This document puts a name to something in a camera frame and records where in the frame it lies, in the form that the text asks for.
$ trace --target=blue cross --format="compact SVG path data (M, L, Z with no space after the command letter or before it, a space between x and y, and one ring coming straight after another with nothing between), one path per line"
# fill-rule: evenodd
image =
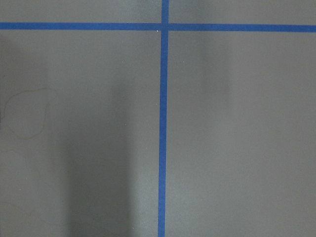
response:
M158 237L165 237L165 185L167 139L167 79L169 31L316 32L315 25L179 24L169 23L169 0L162 0L161 23L47 23L0 22L0 30L108 30L161 31Z

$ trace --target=horizontal blue line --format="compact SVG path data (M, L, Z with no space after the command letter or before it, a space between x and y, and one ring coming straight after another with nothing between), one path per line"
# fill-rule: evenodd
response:
M0 22L0 30L160 31L161 23Z
M0 30L316 32L316 25L0 22Z

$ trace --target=concrete floor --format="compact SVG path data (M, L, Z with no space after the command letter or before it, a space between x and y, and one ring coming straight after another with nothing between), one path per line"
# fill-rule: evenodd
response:
M0 3L1 22L160 22L161 1ZM316 25L312 0L170 22ZM166 237L316 235L316 35L170 32ZM0 236L157 236L160 32L0 31Z

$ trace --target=gray surface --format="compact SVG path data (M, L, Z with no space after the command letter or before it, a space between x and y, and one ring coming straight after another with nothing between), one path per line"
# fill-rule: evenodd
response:
M158 32L1 32L3 237L157 234Z
M4 22L159 22L161 0L1 0Z
M315 43L170 33L166 236L316 235Z
M314 0L170 1L172 23L316 24Z

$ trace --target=vertical blue line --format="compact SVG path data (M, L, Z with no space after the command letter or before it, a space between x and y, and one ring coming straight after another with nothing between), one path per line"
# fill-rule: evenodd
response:
M165 237L169 0L161 6L158 237Z

